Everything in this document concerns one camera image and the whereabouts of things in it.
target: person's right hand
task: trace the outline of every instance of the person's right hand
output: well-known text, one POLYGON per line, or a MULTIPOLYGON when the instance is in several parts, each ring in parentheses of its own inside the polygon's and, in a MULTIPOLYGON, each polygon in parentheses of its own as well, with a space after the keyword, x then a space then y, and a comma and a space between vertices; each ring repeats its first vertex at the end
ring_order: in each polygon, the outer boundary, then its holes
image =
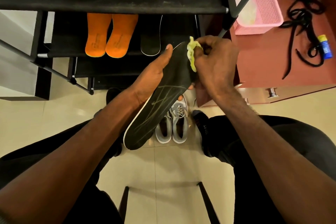
POLYGON ((235 91, 235 76, 238 48, 229 39, 208 35, 198 38, 204 49, 194 49, 195 67, 199 79, 216 102, 220 97, 235 91))

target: yellow-green sponge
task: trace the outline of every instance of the yellow-green sponge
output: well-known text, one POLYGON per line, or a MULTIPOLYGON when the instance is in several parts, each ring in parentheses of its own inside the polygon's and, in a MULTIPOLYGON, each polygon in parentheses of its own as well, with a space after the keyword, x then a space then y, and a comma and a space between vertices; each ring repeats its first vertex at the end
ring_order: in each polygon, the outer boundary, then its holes
POLYGON ((190 37, 190 42, 189 42, 189 44, 187 45, 187 49, 188 49, 187 56, 188 56, 188 59, 189 59, 189 61, 190 61, 191 69, 192 69, 194 72, 196 72, 195 58, 194 58, 194 49, 195 49, 196 46, 202 48, 202 46, 200 45, 200 43, 197 42, 197 41, 194 41, 194 38, 191 36, 191 37, 190 37))

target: black chair leg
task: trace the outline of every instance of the black chair leg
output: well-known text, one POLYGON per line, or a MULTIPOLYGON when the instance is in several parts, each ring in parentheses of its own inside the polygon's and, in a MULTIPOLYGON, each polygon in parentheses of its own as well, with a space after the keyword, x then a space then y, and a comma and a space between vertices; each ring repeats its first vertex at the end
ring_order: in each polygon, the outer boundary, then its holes
POLYGON ((128 191, 129 191, 129 187, 126 186, 124 189, 123 197, 121 198, 121 201, 120 201, 119 209, 118 209, 120 217, 123 220, 123 222, 125 222, 125 217, 126 217, 128 191))
POLYGON ((210 198, 209 198, 209 196, 208 196, 208 194, 207 194, 207 192, 206 192, 206 190, 203 186, 203 183, 199 182, 197 184, 197 186, 199 186, 199 189, 201 190, 203 201, 204 201, 204 204, 205 204, 205 208, 207 209, 207 212, 208 212, 208 217, 209 217, 210 223, 211 224, 221 224, 219 222, 219 219, 217 217, 215 209, 213 209, 212 203, 211 203, 210 198))

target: glue stick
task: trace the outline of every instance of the glue stick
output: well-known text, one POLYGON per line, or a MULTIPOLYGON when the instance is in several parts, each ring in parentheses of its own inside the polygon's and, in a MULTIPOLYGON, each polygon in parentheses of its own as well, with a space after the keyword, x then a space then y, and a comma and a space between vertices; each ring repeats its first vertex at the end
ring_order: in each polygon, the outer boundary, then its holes
POLYGON ((322 49, 323 49, 324 59, 332 58, 333 54, 331 53, 330 46, 329 46, 328 39, 327 39, 326 35, 320 35, 318 37, 318 40, 320 41, 322 49))

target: floor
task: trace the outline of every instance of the floor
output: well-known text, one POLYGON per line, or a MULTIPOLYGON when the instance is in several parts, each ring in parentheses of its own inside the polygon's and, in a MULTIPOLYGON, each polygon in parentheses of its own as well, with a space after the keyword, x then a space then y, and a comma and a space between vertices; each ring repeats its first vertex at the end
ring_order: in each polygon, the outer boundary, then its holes
MULTIPOLYGON (((65 73, 67 59, 55 59, 54 68, 65 73)), ((0 156, 91 119, 104 107, 105 94, 96 91, 91 96, 53 76, 50 101, 0 100, 0 156)), ((336 89, 330 89, 252 108, 259 114, 287 116, 311 124, 336 142, 335 97, 336 89)), ((188 91, 187 98, 193 109, 194 92, 188 91)), ((215 107, 203 111, 208 116, 223 114, 215 107)), ((198 181, 203 182, 221 223, 233 223, 233 169, 201 153, 195 125, 189 132, 182 145, 173 141, 162 145, 150 139, 139 150, 124 149, 121 156, 107 163, 98 187, 118 206, 124 187, 130 186, 125 223, 210 223, 196 186, 198 181)))

